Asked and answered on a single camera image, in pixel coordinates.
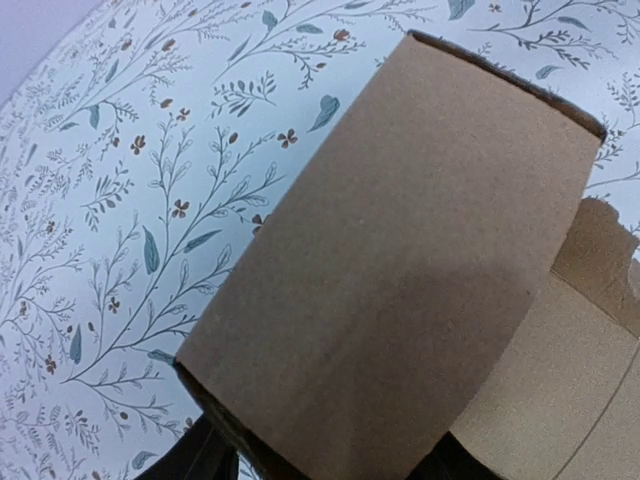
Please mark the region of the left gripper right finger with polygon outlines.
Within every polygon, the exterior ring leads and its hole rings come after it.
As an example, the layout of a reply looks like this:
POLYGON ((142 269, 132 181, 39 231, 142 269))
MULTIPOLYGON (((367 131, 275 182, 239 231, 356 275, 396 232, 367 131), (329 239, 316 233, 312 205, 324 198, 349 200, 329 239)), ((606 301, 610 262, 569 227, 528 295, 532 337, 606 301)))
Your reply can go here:
POLYGON ((447 432, 407 480, 495 480, 495 474, 447 432))

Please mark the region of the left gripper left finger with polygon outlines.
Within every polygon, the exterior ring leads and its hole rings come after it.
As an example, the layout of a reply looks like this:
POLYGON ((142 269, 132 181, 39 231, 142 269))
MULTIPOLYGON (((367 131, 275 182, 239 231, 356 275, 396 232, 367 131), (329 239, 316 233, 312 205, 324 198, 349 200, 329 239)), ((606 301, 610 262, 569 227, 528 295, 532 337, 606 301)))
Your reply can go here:
POLYGON ((237 480, 237 450, 201 415, 183 437, 138 476, 141 480, 237 480))

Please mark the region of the brown cardboard box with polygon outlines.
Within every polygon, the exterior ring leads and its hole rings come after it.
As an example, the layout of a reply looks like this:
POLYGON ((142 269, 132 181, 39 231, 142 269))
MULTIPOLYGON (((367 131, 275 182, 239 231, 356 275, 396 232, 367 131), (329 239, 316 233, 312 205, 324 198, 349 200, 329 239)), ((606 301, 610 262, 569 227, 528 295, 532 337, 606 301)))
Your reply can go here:
POLYGON ((265 479, 407 479, 450 432, 495 479, 639 475, 636 236, 583 192, 590 114, 407 34, 184 341, 265 479))

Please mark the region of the floral patterned table mat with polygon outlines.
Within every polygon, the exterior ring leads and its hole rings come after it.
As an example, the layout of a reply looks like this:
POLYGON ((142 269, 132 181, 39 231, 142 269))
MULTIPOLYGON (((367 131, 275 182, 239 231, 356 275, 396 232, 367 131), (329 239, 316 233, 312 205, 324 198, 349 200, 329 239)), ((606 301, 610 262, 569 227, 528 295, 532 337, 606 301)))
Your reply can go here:
POLYGON ((606 127, 639 231, 635 1, 105 1, 1 108, 1 475, 134 479, 200 412, 174 354, 395 45, 421 30, 606 127))

